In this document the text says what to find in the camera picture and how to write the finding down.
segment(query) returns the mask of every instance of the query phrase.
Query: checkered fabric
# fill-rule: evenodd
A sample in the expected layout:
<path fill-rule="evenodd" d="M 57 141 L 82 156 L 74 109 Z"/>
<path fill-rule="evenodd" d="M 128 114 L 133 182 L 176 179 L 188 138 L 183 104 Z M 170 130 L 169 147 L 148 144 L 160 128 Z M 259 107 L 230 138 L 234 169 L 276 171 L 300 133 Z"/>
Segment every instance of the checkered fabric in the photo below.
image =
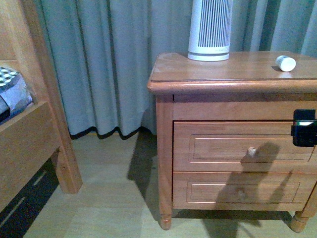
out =
<path fill-rule="evenodd" d="M 11 82 L 11 80 L 18 74 L 19 72 L 10 68 L 0 67 L 0 88 Z"/>

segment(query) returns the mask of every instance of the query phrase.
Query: white bottle cap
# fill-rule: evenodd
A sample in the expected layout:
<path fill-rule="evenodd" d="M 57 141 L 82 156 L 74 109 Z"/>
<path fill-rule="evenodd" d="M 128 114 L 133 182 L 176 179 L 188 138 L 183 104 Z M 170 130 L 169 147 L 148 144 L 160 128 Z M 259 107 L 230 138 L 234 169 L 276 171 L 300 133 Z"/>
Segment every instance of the white bottle cap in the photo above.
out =
<path fill-rule="evenodd" d="M 277 66 L 284 72 L 292 71 L 296 66 L 296 61 L 288 56 L 279 56 L 276 58 Z"/>

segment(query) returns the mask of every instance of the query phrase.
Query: bed post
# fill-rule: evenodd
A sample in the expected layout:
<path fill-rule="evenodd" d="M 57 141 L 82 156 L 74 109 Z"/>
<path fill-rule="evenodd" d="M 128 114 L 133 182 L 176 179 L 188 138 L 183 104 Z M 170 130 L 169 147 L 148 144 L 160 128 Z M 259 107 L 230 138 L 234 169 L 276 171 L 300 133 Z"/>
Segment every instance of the bed post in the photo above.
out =
<path fill-rule="evenodd" d="M 33 0 L 2 0 L 0 13 L 19 70 L 31 86 L 35 102 L 46 101 L 59 140 L 56 173 L 63 192 L 77 193 L 82 185 L 77 161 L 59 97 L 57 81 Z"/>

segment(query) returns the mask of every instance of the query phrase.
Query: white air purifier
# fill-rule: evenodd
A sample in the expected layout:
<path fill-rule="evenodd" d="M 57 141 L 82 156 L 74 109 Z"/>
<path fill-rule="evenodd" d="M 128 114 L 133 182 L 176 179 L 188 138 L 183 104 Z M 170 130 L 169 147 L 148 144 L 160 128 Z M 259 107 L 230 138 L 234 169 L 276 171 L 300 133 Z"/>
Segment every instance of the white air purifier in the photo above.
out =
<path fill-rule="evenodd" d="M 194 0 L 188 58 L 220 61 L 229 58 L 233 0 Z"/>

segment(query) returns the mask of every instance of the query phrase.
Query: wooden floor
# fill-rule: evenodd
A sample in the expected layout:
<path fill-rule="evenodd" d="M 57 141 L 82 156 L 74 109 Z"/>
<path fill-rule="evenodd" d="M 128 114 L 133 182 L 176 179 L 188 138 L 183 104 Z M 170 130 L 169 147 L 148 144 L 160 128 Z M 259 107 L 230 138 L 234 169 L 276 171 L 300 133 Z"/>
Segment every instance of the wooden floor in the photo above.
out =
<path fill-rule="evenodd" d="M 300 233 L 293 212 L 175 211 L 172 227 L 158 224 L 156 137 L 127 140 L 89 134 L 73 141 L 84 184 L 78 194 L 56 189 L 25 238 L 313 238 L 317 218 Z"/>

